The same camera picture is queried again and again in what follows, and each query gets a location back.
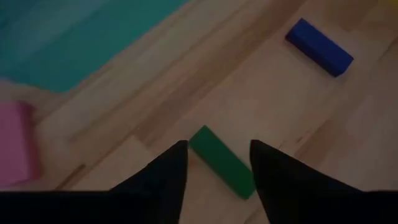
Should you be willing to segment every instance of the wooden floor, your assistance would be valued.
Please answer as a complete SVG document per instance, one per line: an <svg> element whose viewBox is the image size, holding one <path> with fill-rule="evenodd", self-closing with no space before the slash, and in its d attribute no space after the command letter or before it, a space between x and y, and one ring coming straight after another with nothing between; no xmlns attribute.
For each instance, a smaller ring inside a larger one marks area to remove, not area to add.
<svg viewBox="0 0 398 224"><path fill-rule="evenodd" d="M191 0L80 86L6 82L37 107L44 175L12 190L109 189L208 125L248 164L260 139L359 189L398 189L398 18L389 1ZM299 18L354 57L333 78L284 40ZM181 223L264 223L190 154Z"/></svg>

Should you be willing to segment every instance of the pink yoga block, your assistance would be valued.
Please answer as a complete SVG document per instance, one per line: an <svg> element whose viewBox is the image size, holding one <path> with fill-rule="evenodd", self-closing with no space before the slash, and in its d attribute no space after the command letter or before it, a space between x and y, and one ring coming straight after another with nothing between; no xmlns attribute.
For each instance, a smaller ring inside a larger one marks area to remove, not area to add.
<svg viewBox="0 0 398 224"><path fill-rule="evenodd" d="M0 103L0 187L39 176L32 112L23 102Z"/></svg>

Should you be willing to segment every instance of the yoga mat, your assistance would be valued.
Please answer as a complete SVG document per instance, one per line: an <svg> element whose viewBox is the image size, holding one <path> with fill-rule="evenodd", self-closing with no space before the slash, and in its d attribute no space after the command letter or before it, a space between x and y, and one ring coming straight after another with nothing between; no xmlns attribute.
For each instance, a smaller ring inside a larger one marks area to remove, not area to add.
<svg viewBox="0 0 398 224"><path fill-rule="evenodd" d="M0 78L62 92L187 0L18 2L0 0Z"/></svg>

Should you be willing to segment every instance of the green block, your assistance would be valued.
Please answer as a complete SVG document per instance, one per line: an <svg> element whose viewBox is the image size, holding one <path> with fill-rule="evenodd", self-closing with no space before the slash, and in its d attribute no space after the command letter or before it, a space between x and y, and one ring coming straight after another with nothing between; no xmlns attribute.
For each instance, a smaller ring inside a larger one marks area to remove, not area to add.
<svg viewBox="0 0 398 224"><path fill-rule="evenodd" d="M189 144L238 196L248 199L253 194L256 187L250 169L207 126Z"/></svg>

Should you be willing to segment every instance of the yoga block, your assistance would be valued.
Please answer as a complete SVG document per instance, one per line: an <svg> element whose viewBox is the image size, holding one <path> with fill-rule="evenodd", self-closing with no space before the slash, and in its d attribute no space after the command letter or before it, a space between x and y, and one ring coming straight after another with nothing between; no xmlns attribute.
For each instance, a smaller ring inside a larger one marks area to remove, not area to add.
<svg viewBox="0 0 398 224"><path fill-rule="evenodd" d="M0 187L39 176L32 112L23 102L0 103Z"/></svg>
<svg viewBox="0 0 398 224"><path fill-rule="evenodd" d="M251 170L207 127L202 127L189 140L191 148L207 165L243 199L256 187Z"/></svg>
<svg viewBox="0 0 398 224"><path fill-rule="evenodd" d="M304 19L293 26L286 39L334 77L343 74L354 60Z"/></svg>

